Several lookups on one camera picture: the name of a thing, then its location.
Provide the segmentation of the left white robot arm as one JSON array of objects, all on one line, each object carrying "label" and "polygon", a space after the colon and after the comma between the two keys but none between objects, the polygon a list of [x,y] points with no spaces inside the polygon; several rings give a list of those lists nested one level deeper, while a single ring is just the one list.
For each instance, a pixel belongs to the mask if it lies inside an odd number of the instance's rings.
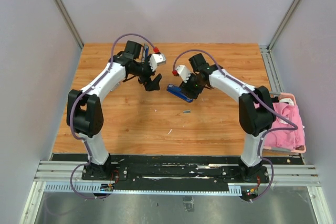
[{"label": "left white robot arm", "polygon": [[88,154],[88,161],[83,165],[83,180],[107,180],[119,171],[111,161],[101,134],[104,124],[102,104],[106,96],[120,82],[134,77],[148,92],[160,89],[162,76],[155,72],[158,66],[166,63],[166,58],[154,47],[152,54],[139,61],[141,49],[141,44],[127,41],[124,50],[113,54],[93,81],[68,94],[67,125],[73,137],[84,143]]}]

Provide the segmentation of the blue stapler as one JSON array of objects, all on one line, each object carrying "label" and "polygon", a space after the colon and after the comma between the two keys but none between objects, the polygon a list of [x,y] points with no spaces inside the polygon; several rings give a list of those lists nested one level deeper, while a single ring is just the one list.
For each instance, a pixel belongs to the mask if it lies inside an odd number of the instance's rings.
[{"label": "blue stapler", "polygon": [[149,45],[143,44],[141,62],[145,62],[148,55],[149,55]]},{"label": "blue stapler", "polygon": [[193,102],[193,99],[188,98],[186,95],[184,95],[181,91],[181,88],[173,85],[173,84],[168,84],[166,87],[167,92],[173,94],[174,96],[182,99],[183,101],[187,102],[187,103],[191,103]]}]

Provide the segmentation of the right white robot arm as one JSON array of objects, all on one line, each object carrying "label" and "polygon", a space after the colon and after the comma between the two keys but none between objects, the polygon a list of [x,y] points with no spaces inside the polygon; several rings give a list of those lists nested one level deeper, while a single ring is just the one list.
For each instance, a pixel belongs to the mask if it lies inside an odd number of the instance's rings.
[{"label": "right white robot arm", "polygon": [[269,90],[240,81],[217,62],[210,65],[203,55],[204,52],[199,51],[189,58],[191,70],[174,63],[173,75],[182,79],[180,89],[190,99],[197,99],[204,88],[215,88],[237,102],[240,127],[246,133],[238,177],[244,182],[253,181],[262,171],[264,134],[276,119]]}]

